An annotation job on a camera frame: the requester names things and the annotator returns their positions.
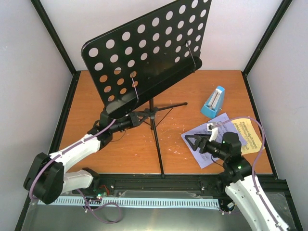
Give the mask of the white sheet music page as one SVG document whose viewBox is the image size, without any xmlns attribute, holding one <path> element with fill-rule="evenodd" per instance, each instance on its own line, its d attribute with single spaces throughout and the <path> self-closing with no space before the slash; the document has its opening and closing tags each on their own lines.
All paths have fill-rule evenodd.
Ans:
<svg viewBox="0 0 308 231">
<path fill-rule="evenodd" d="M 200 168 L 218 159 L 226 163 L 238 159 L 243 154 L 242 148 L 247 145 L 226 113 L 181 134 L 181 137 Z"/>
</svg>

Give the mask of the blue metronome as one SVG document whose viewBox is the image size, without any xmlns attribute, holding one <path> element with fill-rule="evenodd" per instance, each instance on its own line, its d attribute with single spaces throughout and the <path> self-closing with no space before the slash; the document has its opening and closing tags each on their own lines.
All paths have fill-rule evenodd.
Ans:
<svg viewBox="0 0 308 231">
<path fill-rule="evenodd" d="M 201 113 L 210 119 L 215 118 L 222 109 L 224 97 L 225 89 L 217 86 L 201 108 Z"/>
</svg>

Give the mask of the black music stand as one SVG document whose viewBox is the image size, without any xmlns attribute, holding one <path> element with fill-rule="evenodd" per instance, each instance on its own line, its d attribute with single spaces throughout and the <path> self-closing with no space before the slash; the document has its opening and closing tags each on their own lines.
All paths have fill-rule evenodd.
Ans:
<svg viewBox="0 0 308 231">
<path fill-rule="evenodd" d="M 87 41 L 81 57 L 112 119 L 201 68 L 211 1 L 177 0 Z"/>
</svg>

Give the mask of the yellow sheet music page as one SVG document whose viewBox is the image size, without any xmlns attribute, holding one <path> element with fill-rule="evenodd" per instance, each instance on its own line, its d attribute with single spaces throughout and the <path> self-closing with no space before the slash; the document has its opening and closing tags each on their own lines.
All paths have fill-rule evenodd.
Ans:
<svg viewBox="0 0 308 231">
<path fill-rule="evenodd" d="M 261 148 L 264 149 L 262 140 L 257 135 L 249 118 L 238 118 L 233 120 L 232 123 L 244 139 L 241 147 L 242 155 L 257 153 Z"/>
</svg>

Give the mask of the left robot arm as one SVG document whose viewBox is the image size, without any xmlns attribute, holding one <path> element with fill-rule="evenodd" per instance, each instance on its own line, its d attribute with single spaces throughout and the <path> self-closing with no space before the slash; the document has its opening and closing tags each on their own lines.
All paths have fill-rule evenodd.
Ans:
<svg viewBox="0 0 308 231">
<path fill-rule="evenodd" d="M 148 117 L 148 108 L 125 113 L 120 119 L 110 118 L 103 110 L 100 119 L 80 140 L 57 152 L 36 155 L 24 181 L 29 198 L 39 199 L 48 205 L 68 191 L 85 189 L 88 193 L 96 193 L 100 188 L 100 181 L 94 177 L 92 170 L 84 169 L 73 173 L 68 170 L 108 145 L 115 132 L 137 127 Z"/>
</svg>

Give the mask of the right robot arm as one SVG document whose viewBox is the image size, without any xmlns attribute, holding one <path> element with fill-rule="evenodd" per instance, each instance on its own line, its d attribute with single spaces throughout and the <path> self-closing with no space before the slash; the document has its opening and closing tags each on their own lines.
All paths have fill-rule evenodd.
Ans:
<svg viewBox="0 0 308 231">
<path fill-rule="evenodd" d="M 223 160 L 224 171 L 218 175 L 218 188 L 235 202 L 252 230 L 290 229 L 264 193 L 251 164 L 242 156 L 237 133 L 224 133 L 221 142 L 208 134 L 185 135 L 184 138 L 194 151 L 210 153 Z"/>
</svg>

